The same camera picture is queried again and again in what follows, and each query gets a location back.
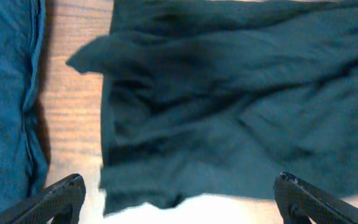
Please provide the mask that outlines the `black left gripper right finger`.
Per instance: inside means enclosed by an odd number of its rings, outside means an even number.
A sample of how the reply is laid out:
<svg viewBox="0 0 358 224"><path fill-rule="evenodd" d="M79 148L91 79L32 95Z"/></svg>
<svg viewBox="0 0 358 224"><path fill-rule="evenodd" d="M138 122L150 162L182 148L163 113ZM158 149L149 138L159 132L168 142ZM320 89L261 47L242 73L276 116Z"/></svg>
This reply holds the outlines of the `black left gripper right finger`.
<svg viewBox="0 0 358 224"><path fill-rule="evenodd" d="M358 208L289 173L275 179L274 198L284 224L358 224Z"/></svg>

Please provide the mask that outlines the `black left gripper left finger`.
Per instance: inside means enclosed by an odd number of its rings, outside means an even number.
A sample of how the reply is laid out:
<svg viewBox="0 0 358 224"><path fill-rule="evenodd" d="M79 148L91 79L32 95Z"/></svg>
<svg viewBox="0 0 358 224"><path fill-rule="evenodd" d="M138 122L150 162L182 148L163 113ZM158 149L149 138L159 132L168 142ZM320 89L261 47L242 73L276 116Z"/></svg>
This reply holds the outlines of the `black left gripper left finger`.
<svg viewBox="0 0 358 224"><path fill-rule="evenodd" d="M78 224L86 187L71 174L0 213L0 224Z"/></svg>

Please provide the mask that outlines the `black shorts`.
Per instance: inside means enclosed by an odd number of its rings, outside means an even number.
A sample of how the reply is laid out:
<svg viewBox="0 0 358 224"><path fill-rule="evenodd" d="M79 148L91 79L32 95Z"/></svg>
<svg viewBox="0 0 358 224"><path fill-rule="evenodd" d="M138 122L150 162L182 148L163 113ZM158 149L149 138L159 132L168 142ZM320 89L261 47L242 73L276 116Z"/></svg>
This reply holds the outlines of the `black shorts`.
<svg viewBox="0 0 358 224"><path fill-rule="evenodd" d="M116 1L67 65L103 75L107 214L282 171L358 194L358 1Z"/></svg>

